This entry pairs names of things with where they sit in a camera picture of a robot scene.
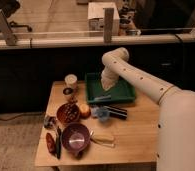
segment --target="cable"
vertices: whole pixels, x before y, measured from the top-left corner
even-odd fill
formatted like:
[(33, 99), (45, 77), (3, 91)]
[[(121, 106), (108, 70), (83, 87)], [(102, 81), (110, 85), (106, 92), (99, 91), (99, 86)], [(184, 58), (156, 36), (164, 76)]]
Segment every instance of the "cable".
[(29, 47), (30, 47), (30, 49), (32, 49), (32, 38), (30, 38), (30, 40), (29, 40)]
[(186, 51), (185, 51), (185, 44), (183, 42), (183, 40), (180, 38), (180, 36), (178, 36), (177, 34), (172, 34), (174, 35), (178, 40), (179, 43), (182, 46), (182, 71), (181, 71), (181, 80), (183, 82), (183, 84), (185, 83), (185, 70), (186, 70)]
[(10, 117), (10, 118), (7, 118), (7, 119), (0, 117), (0, 121), (10, 121), (10, 120), (16, 119), (18, 117), (22, 117), (22, 116), (38, 116), (38, 115), (43, 115), (43, 112), (33, 113), (33, 114), (22, 113), (22, 114), (18, 114), (16, 116), (13, 116), (13, 117)]

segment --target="wall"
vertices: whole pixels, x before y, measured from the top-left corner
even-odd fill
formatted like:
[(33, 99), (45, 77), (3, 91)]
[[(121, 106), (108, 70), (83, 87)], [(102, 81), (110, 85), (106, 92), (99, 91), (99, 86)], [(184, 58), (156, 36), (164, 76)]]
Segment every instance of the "wall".
[[(130, 63), (182, 88), (195, 90), (195, 43), (125, 46)], [(74, 73), (103, 69), (102, 55), (116, 46), (0, 51), (0, 113), (46, 109), (51, 84)]]

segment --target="blue object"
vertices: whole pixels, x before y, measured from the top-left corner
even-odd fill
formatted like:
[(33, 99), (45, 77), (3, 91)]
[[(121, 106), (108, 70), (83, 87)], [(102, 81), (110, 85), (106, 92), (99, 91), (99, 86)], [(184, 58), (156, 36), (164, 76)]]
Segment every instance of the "blue object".
[(93, 118), (97, 118), (98, 116), (97, 116), (97, 109), (99, 109), (99, 107), (98, 106), (90, 106), (90, 108), (91, 108), (91, 115), (92, 115), (92, 117)]
[(109, 119), (110, 113), (106, 107), (99, 107), (96, 110), (96, 115), (101, 122), (105, 122)]

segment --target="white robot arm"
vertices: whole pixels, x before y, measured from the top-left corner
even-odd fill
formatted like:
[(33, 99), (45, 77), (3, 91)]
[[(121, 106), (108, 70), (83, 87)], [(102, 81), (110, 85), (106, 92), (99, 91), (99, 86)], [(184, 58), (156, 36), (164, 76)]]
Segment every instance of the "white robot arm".
[(125, 48), (102, 57), (103, 89), (113, 87), (119, 76), (160, 105), (157, 170), (195, 171), (195, 92), (180, 88), (127, 63)]

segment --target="white box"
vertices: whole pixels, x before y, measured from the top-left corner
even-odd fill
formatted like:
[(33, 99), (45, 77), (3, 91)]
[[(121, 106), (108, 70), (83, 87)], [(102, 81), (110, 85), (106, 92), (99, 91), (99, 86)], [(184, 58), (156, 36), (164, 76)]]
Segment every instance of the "white box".
[(117, 6), (114, 2), (90, 2), (89, 3), (88, 5), (89, 30), (103, 31), (104, 8), (114, 8), (112, 35), (117, 36), (119, 32), (120, 17), (118, 14)]

